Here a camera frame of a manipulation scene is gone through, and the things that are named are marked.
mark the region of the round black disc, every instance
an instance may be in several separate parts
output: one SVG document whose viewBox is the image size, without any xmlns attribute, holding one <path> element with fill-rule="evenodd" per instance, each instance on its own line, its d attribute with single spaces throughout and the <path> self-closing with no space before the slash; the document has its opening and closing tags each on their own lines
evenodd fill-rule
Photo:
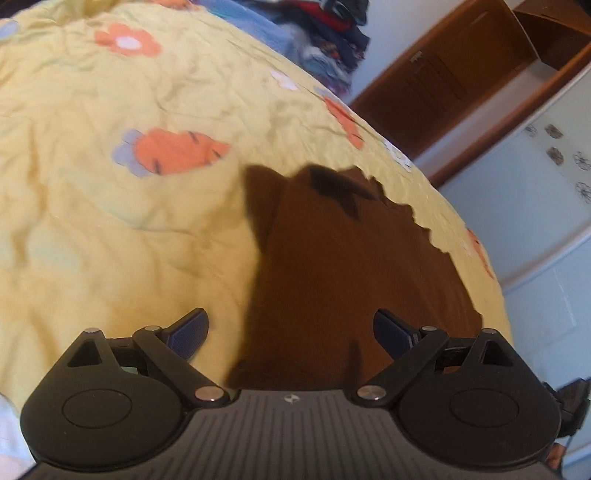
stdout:
<svg viewBox="0 0 591 480">
<path fill-rule="evenodd" d="M 532 462 L 556 438 L 556 402 L 511 368 L 435 374 L 409 389 L 398 406 L 410 439 L 441 461 L 496 469 Z"/>
<path fill-rule="evenodd" d="M 81 375 L 70 385 L 74 394 L 56 398 L 56 384 L 23 409 L 23 434 L 34 456 L 62 468 L 111 470 L 140 462 L 166 445 L 182 420 L 177 394 L 152 378 L 121 371 L 104 379 Z"/>
</svg>

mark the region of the red cloth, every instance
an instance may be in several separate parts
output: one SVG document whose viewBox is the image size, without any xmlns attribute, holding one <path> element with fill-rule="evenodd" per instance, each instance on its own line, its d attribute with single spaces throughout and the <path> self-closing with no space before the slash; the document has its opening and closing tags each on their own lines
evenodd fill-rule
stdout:
<svg viewBox="0 0 591 480">
<path fill-rule="evenodd" d="M 328 12 L 322 10 L 319 4 L 314 2 L 306 2 L 301 0 L 294 0 L 291 2 L 293 5 L 301 8 L 304 12 L 316 17 L 322 23 L 326 24 L 337 32 L 344 32 L 353 26 L 352 22 L 343 22 Z"/>
</svg>

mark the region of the bed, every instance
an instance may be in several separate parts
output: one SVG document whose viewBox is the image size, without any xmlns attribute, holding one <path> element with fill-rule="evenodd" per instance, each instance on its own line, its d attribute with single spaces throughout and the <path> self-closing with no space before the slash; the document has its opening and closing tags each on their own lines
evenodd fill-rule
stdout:
<svg viewBox="0 0 591 480">
<path fill-rule="evenodd" d="M 82 329 L 123 337 L 197 306 L 210 333 L 193 364 L 225 382 L 259 261 L 254 164 L 374 176 L 511 337 L 485 253 L 420 171 L 204 8 L 47 0 L 3 20 L 0 116 L 0 391 L 17 407 Z"/>
</svg>

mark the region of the black device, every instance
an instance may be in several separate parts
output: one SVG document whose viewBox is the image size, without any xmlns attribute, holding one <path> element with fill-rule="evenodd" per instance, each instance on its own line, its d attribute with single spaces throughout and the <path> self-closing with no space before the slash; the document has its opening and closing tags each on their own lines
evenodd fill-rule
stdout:
<svg viewBox="0 0 591 480">
<path fill-rule="evenodd" d="M 374 333 L 395 361 L 357 391 L 232 398 L 186 361 L 207 325 L 197 309 L 131 338 L 81 333 L 22 410 L 38 462 L 23 478 L 551 480 L 544 459 L 588 408 L 496 330 L 449 338 L 385 310 Z"/>
</svg>

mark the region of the ribbed black surface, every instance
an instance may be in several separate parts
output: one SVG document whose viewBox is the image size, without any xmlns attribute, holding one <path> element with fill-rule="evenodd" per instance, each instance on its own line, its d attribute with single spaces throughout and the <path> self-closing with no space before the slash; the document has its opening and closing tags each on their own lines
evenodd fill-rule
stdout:
<svg viewBox="0 0 591 480">
<path fill-rule="evenodd" d="M 246 391 L 219 410 L 198 412 L 166 452 L 124 471 L 83 474 L 48 465 L 27 480 L 550 480 L 541 465 L 468 472 L 409 444 L 383 410 L 334 392 Z"/>
</svg>

